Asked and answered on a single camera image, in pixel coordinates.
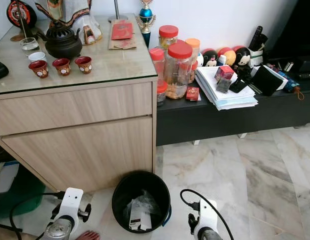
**black wallet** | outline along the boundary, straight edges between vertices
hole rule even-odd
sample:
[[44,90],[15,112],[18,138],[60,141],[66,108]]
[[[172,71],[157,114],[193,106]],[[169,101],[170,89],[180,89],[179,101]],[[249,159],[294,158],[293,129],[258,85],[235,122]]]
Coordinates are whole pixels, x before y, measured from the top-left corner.
[[9,69],[0,62],[0,79],[9,74]]
[[283,80],[268,71],[264,66],[259,67],[251,81],[266,96],[271,96],[283,83]]

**red teacup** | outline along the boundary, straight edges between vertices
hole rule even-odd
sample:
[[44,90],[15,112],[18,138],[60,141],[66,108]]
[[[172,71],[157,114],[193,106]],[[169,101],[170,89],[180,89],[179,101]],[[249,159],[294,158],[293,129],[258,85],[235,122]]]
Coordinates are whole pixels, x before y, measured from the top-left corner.
[[35,75],[41,79],[46,78],[49,75],[47,62],[44,60],[33,61],[28,65],[28,68],[33,70]]
[[52,65],[56,68],[59,75],[67,76],[71,73],[70,60],[59,58],[53,61]]
[[80,56],[75,59],[75,63],[83,74],[89,74],[92,71],[92,59],[89,56]]

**black tv cabinet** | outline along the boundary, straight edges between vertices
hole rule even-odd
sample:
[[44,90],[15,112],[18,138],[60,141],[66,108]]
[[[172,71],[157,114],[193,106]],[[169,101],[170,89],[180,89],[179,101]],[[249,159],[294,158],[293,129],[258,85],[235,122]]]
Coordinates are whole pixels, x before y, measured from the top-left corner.
[[258,105],[218,111],[200,90],[201,101],[166,99],[157,108],[156,145],[216,138],[310,123],[310,80],[300,82],[303,101],[294,93],[256,95]]

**red envelope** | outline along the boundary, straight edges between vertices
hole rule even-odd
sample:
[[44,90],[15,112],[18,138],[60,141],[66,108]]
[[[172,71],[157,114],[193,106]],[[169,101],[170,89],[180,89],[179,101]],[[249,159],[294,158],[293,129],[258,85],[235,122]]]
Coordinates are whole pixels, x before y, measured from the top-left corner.
[[199,100],[200,89],[198,87],[189,86],[187,87],[186,99],[198,101]]
[[111,39],[131,39],[133,37],[133,25],[132,23],[116,23],[113,25]]

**white wall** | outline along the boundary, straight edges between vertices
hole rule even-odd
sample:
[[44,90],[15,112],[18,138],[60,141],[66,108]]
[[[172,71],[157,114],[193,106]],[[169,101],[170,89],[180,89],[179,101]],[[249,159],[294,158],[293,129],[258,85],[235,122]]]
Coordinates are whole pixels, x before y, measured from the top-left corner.
[[[24,0],[36,9],[34,0]],[[179,28],[179,38],[198,38],[201,49],[249,45],[258,25],[269,37],[271,48],[283,30],[297,0],[154,0],[150,4],[157,20],[151,28],[150,47],[158,45],[162,25]],[[119,12],[139,13],[139,0],[118,0]],[[93,0],[94,15],[115,14],[113,0]]]
[[12,26],[6,16],[6,9],[10,2],[10,0],[0,0],[0,40]]

